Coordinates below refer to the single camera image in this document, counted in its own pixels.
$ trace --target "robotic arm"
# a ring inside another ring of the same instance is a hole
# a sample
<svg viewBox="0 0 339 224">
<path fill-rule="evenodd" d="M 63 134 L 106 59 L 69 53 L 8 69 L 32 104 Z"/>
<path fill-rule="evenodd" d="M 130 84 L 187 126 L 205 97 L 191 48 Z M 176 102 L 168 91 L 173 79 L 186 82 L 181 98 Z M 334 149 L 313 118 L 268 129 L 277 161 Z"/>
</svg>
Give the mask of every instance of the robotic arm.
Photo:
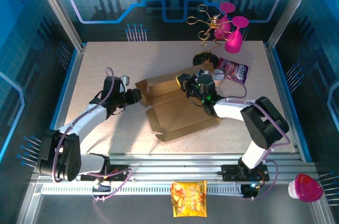
<svg viewBox="0 0 339 224">
<path fill-rule="evenodd" d="M 240 158 L 237 167 L 223 165 L 223 180 L 255 181 L 257 178 L 261 179 L 256 177 L 257 171 L 268 174 L 267 167 L 262 165 L 262 162 L 270 153 L 271 146 L 282 138 L 282 134 L 268 119 L 263 120 L 264 114 L 253 104 L 231 101 L 218 95 L 212 76 L 205 74 L 202 70 L 198 75 L 181 74 L 176 79 L 187 97 L 195 97 L 202 102 L 206 114 L 241 120 L 247 126 L 252 142 Z M 286 120 L 267 97 L 261 97 L 253 102 L 260 106 L 284 133 L 288 132 L 289 126 Z"/>
<path fill-rule="evenodd" d="M 56 149 L 63 134 L 66 132 L 66 137 L 56 161 L 55 177 L 67 181 L 75 179 L 81 167 L 80 143 L 84 138 L 111 115 L 116 115 L 115 111 L 117 108 L 124 110 L 126 106 L 133 105 L 141 100 L 140 90 L 126 89 L 128 85 L 128 76 L 121 78 L 114 77 L 114 79 L 112 76 L 106 77 L 103 90 L 90 101 L 83 113 L 69 124 L 57 130 L 46 131 L 41 140 L 37 170 L 43 175 L 52 176 L 53 159 L 56 154 Z M 104 158 L 104 166 L 105 165 L 109 165 L 109 161 L 107 162 L 106 158 Z"/>
</svg>

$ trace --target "cardboard box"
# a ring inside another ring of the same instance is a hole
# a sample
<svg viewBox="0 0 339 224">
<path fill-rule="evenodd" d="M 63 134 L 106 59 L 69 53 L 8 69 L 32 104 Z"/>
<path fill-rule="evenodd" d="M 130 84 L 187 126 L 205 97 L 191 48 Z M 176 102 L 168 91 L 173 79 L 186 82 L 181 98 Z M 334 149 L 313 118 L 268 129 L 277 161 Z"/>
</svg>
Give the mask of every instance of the cardboard box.
<svg viewBox="0 0 339 224">
<path fill-rule="evenodd" d="M 156 135 L 159 140 L 167 142 L 219 124 L 220 119 L 208 116 L 202 107 L 186 98 L 176 82 L 176 76 L 192 75 L 200 69 L 213 71 L 214 67 L 208 62 L 136 83 L 142 94 L 140 102 L 152 106 L 146 113 L 152 130 L 161 133 Z"/>
</svg>

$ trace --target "pink wine glass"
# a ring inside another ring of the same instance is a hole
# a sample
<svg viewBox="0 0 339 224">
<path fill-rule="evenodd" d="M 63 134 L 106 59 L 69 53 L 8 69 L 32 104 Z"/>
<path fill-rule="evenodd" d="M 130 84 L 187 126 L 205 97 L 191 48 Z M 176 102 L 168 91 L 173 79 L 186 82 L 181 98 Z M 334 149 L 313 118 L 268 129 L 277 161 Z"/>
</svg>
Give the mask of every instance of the pink wine glass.
<svg viewBox="0 0 339 224">
<path fill-rule="evenodd" d="M 237 30 L 232 32 L 229 35 L 229 40 L 225 43 L 225 50 L 229 53 L 238 53 L 242 48 L 243 36 L 240 32 L 240 28 L 245 28 L 248 26 L 249 21 L 243 16 L 235 16 L 232 19 L 232 24 L 237 27 Z"/>
<path fill-rule="evenodd" d="M 225 16 L 223 16 L 218 24 L 220 25 L 219 28 L 216 28 L 214 31 L 214 36 L 219 40 L 227 39 L 229 33 L 231 31 L 231 23 L 225 23 L 228 20 L 227 13 L 231 13 L 235 11 L 235 6 L 232 3 L 221 3 L 220 4 L 220 10 L 225 13 Z"/>
</svg>

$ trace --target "yellow snack bag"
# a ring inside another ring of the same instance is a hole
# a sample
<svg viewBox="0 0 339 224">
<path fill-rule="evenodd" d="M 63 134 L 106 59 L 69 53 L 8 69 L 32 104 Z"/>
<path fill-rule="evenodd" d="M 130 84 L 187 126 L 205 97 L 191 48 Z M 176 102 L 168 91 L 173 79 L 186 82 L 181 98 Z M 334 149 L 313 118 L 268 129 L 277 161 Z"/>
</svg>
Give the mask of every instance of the yellow snack bag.
<svg viewBox="0 0 339 224">
<path fill-rule="evenodd" d="M 207 217 L 207 181 L 193 183 L 173 182 L 171 199 L 174 217 Z"/>
</svg>

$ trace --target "metal wire ornament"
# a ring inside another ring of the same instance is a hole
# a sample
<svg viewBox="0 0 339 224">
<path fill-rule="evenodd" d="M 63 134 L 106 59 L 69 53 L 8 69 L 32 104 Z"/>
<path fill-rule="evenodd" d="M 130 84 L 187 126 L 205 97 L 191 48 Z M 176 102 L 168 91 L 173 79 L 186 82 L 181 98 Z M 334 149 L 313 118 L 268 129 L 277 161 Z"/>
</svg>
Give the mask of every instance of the metal wire ornament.
<svg viewBox="0 0 339 224">
<path fill-rule="evenodd" d="M 232 33 L 232 32 L 228 32 L 228 31 L 225 31 L 225 32 L 224 32 L 224 31 L 222 30 L 222 25 L 223 25 L 223 24 L 226 24 L 226 23 L 231 23 L 231 21 L 225 21 L 225 22 L 221 22 L 221 23 L 220 23 L 219 17 L 220 17 L 220 15 L 221 15 L 221 12 L 220 12 L 218 15 L 214 15 L 213 17 L 211 17 L 211 16 L 209 15 L 209 13 L 207 12 L 207 10 L 208 10 L 208 6 L 207 6 L 207 5 L 200 4 L 200 5 L 198 5 L 197 9 L 198 9 L 199 12 L 205 12 L 206 15 L 208 16 L 208 20 L 207 20 L 207 21 L 204 21 L 204 20 L 197 19 L 195 16 L 189 16 L 189 17 L 187 17 L 187 19 L 186 19 L 186 23 L 189 24 L 189 25 L 194 25 L 194 24 L 196 24 L 196 23 L 198 23 L 198 22 L 202 22 L 202 23 L 206 24 L 206 25 L 209 27 L 206 31 L 205 31 L 205 30 L 202 30 L 202 31 L 200 31 L 200 32 L 198 33 L 198 38 L 199 38 L 200 40 L 202 40 L 202 42 L 199 44 L 199 47 L 202 47 L 202 49 L 197 53 L 197 55 L 199 55 L 199 54 L 201 54 L 201 53 L 203 53 L 203 52 L 206 52 L 206 51 L 204 50 L 204 48 L 208 45 L 206 41 L 210 38 L 210 36 L 211 36 L 210 31 L 211 31 L 212 29 L 219 29 L 220 31 L 222 31 L 222 33 L 223 33 L 222 37 L 223 37 L 223 39 L 224 39 L 225 41 L 232 40 L 232 38 L 231 38 L 231 39 L 225 38 L 224 34 L 225 34 L 225 33 L 228 33 L 229 35 L 231 35 L 231 34 L 233 35 L 233 33 Z M 214 46 L 214 47 L 212 47 L 211 50 L 214 49 L 214 48 L 218 48 L 218 47 L 221 45 L 221 43 L 219 43 L 218 41 L 219 41 L 219 38 L 215 38 L 215 39 L 213 40 L 213 42 L 214 42 L 215 44 L 217 44 L 217 45 Z"/>
</svg>

